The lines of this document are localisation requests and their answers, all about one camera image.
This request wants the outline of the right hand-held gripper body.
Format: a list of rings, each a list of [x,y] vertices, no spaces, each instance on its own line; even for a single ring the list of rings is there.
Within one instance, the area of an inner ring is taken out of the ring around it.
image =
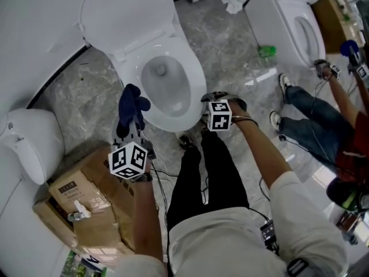
[[[201,98],[201,102],[206,104],[206,125],[211,132],[223,132],[230,129],[232,119],[230,101],[236,102],[244,111],[247,110],[247,103],[243,99],[228,92],[206,93]]]

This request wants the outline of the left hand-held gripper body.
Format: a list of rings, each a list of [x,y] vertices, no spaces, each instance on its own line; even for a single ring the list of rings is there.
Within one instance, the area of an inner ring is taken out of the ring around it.
[[[124,138],[113,136],[114,143],[108,154],[110,173],[119,180],[148,181],[145,171],[147,160],[156,158],[152,143],[137,130],[132,120]]]

